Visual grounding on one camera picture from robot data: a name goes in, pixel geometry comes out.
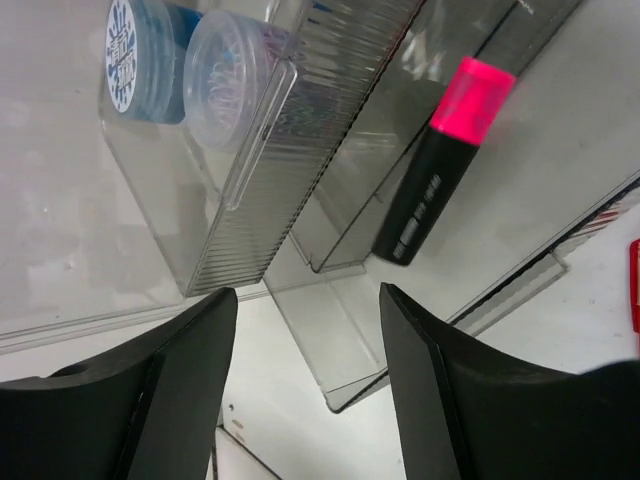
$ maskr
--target white label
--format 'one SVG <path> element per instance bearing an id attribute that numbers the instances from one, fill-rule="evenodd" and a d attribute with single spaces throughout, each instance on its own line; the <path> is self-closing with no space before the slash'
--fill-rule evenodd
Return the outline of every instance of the white label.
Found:
<path id="1" fill-rule="evenodd" d="M 113 106 L 126 112 L 136 89 L 138 68 L 138 38 L 129 0 L 114 0 L 109 9 L 105 61 Z"/>

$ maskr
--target blue container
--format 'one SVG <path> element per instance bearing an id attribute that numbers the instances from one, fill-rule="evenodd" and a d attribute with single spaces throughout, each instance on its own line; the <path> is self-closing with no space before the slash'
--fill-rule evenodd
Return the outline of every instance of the blue container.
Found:
<path id="1" fill-rule="evenodd" d="M 202 14 L 161 0 L 114 0 L 106 36 L 106 80 L 124 118 L 177 124 L 191 35 Z"/>

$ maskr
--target red object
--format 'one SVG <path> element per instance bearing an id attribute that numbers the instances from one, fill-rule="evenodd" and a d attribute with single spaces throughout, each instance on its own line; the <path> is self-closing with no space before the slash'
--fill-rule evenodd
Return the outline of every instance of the red object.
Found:
<path id="1" fill-rule="evenodd" d="M 510 73 L 465 57 L 429 125 L 449 137 L 480 146 L 515 82 Z"/>
<path id="2" fill-rule="evenodd" d="M 633 321 L 633 329 L 640 333 L 640 306 L 638 300 L 640 295 L 638 288 L 640 282 L 638 282 L 638 261 L 640 255 L 638 249 L 640 248 L 640 240 L 636 240 L 629 247 L 629 299 L 631 301 L 631 320 Z"/>

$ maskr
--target blue splatter logo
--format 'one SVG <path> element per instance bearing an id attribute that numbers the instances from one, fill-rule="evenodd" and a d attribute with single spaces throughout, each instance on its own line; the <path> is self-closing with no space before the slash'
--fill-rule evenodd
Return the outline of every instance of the blue splatter logo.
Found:
<path id="1" fill-rule="evenodd" d="M 107 86 L 113 106 L 123 113 L 131 105 L 138 66 L 136 24 L 129 0 L 111 4 L 106 40 Z"/>

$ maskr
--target pink and black marker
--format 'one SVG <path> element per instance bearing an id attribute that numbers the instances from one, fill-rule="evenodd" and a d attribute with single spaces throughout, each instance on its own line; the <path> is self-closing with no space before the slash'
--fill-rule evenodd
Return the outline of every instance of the pink and black marker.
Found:
<path id="1" fill-rule="evenodd" d="M 373 244 L 409 265 L 453 195 L 513 88 L 513 75 L 466 57 L 420 142 Z"/>

